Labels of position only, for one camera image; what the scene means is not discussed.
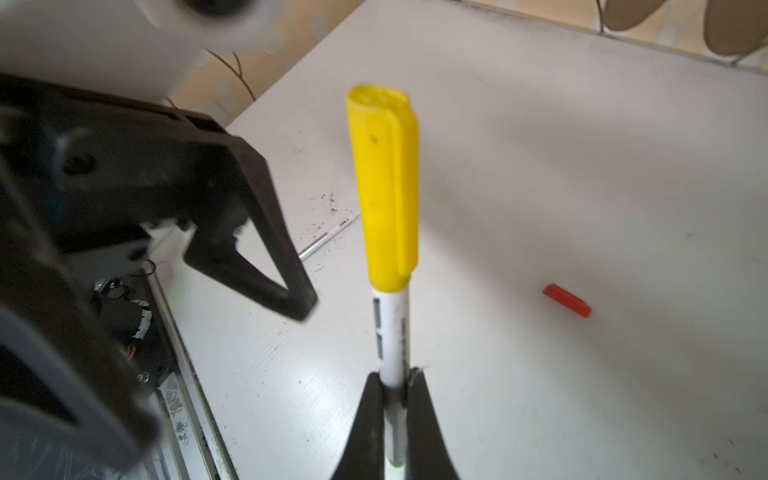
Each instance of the floral wallpaper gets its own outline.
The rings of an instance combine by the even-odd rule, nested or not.
[[[206,50],[167,103],[222,125],[271,87],[362,0],[289,0],[260,39],[242,51]]]
[[[768,73],[766,0],[462,0]]]

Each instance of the table surface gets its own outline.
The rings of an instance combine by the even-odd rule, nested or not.
[[[473,478],[768,475],[768,78],[443,0],[366,0],[230,132],[298,249],[358,205],[345,96],[420,121],[412,363]],[[158,276],[241,478],[325,480],[377,369],[361,224],[304,324]],[[275,273],[252,226],[240,252]],[[544,297],[557,283],[594,307]]]

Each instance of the pen on table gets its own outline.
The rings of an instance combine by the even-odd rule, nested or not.
[[[360,85],[347,96],[349,132],[373,287],[376,341],[384,387],[384,450],[406,462],[409,281],[419,260],[419,133],[408,96]]]
[[[338,223],[335,223],[332,227],[330,227],[328,230],[322,232],[319,237],[317,237],[315,240],[312,240],[312,243],[304,247],[304,250],[301,250],[299,252],[299,260],[304,261],[309,255],[312,255],[317,250],[320,249],[323,245],[328,243],[334,236],[340,232],[341,230],[344,230],[347,228],[351,223],[353,223],[357,218],[360,216],[360,212],[355,212],[354,214],[349,214],[348,216],[344,217],[343,220],[341,220]]]

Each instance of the yellow marker cap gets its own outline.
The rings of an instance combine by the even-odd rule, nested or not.
[[[419,261],[419,127],[408,95],[358,85],[346,98],[371,284],[408,285]]]

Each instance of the red marker cap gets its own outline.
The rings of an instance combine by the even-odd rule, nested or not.
[[[554,283],[547,285],[544,289],[544,295],[553,299],[555,302],[560,303],[566,308],[573,310],[584,318],[589,317],[592,314],[592,307],[587,305],[582,299],[575,296],[573,293],[563,290]]]

